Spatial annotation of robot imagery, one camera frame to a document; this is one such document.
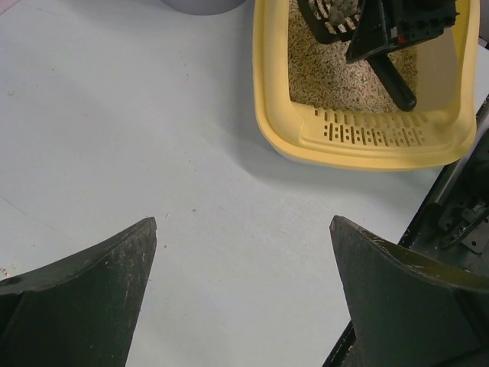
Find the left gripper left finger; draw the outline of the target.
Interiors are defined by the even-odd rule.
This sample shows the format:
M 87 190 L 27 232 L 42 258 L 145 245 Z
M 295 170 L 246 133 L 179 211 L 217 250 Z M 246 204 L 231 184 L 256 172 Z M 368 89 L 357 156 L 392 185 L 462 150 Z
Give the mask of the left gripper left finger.
M 124 366 L 157 247 L 145 218 L 1 282 L 3 366 Z

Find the black litter scoop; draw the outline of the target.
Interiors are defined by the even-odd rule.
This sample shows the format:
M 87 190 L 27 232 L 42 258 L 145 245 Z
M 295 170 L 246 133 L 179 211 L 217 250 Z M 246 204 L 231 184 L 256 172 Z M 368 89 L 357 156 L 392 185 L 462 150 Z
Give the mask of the black litter scoop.
M 300 14 L 313 37 L 321 44 L 348 42 L 358 25 L 362 1 L 298 1 Z M 413 43 L 398 43 L 401 48 Z M 365 59 L 387 93 L 402 111 L 411 111 L 417 104 L 415 93 L 408 86 L 388 54 Z

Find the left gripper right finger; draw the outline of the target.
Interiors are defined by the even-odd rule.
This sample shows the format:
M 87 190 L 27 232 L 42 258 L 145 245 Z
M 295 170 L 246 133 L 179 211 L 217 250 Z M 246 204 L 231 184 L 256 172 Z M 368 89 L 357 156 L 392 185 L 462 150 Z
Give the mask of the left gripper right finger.
M 488 278 L 386 241 L 343 216 L 330 224 L 351 322 L 330 366 L 486 366 Z

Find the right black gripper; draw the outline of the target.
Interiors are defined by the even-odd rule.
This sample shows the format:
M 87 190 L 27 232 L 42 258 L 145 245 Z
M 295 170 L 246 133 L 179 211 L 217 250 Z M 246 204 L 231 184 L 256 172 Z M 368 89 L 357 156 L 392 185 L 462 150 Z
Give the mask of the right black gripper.
M 361 2 L 358 25 L 346 51 L 354 63 L 401 48 L 398 43 L 416 43 L 437 38 L 455 24 L 455 1 Z

